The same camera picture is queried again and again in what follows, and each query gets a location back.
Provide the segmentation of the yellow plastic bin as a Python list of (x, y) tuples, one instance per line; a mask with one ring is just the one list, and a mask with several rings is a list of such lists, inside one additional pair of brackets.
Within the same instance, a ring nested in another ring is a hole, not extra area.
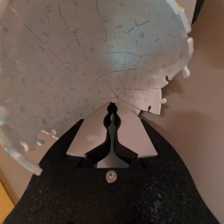
[(0, 183), (0, 224), (4, 222), (6, 217), (13, 210), (14, 205), (4, 189), (2, 183)]

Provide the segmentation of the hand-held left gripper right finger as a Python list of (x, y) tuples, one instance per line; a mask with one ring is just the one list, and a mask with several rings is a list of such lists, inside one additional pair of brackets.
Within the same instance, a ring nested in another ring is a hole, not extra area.
[(158, 155), (140, 118), (128, 108), (114, 103), (113, 106), (115, 155), (131, 164), (134, 160)]

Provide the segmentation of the colourful puzzle ball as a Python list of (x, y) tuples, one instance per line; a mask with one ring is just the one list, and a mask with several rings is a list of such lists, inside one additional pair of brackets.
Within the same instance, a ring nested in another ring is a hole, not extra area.
[(160, 115), (161, 89), (189, 77), (191, 25), (175, 0), (1, 0), (0, 144), (25, 152), (107, 102)]

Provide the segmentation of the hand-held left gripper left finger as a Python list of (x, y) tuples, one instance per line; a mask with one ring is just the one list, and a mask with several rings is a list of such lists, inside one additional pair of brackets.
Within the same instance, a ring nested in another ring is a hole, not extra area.
[(112, 114), (108, 111), (109, 105), (110, 102), (103, 104), (83, 120), (66, 152), (67, 156), (88, 159), (92, 164), (96, 164), (109, 154), (109, 126)]

